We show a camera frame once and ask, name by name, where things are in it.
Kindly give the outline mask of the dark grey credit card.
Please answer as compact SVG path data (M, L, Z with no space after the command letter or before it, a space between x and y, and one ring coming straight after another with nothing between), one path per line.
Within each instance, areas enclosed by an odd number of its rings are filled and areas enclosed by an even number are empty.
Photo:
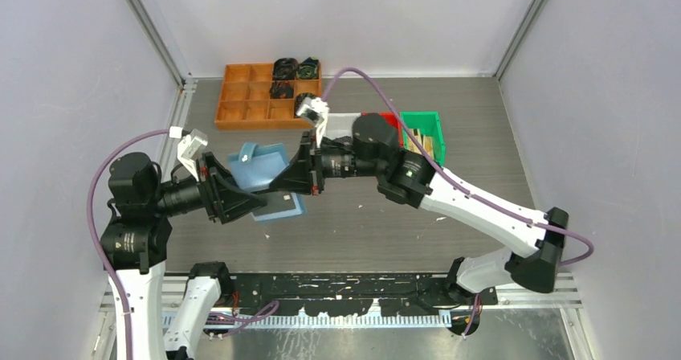
M289 193L271 192L266 193L264 198L266 205L259 209L259 212L265 215L295 211L298 207L294 196Z

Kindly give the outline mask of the blue leather card holder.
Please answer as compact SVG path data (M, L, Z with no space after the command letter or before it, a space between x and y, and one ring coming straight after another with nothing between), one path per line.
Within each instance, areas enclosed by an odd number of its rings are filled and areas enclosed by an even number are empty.
M259 145L254 142L246 142L238 153L229 154L226 161L238 187L252 193L266 190L271 180L289 164L283 143ZM254 221L262 223L277 219L290 219L307 212L300 194L284 193L294 196L298 206L295 211L265 215L260 213L258 209L251 212Z

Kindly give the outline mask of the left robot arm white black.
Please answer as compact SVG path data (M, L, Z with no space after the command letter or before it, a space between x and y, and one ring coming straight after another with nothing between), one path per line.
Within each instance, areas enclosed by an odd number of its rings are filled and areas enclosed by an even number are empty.
M170 218L204 210L209 220L233 222L264 207L266 199L240 189L212 153L198 159L198 177L161 181L157 163L128 153L110 166L112 218L100 245L114 275L120 359L193 359L211 309L226 305L234 282L225 263L195 264L168 329L162 327L162 285Z

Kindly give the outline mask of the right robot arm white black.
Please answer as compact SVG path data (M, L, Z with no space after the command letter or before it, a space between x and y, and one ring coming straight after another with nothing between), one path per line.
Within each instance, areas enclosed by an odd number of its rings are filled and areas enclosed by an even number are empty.
M510 283L536 293L554 290L567 213L520 207L467 184L402 148L397 129L378 113L355 118L345 141L304 133L294 158L267 188L319 194L328 178L359 177L376 178L377 191L393 203L445 215L503 244L496 252L453 261L443 287L454 303L466 304L485 289Z

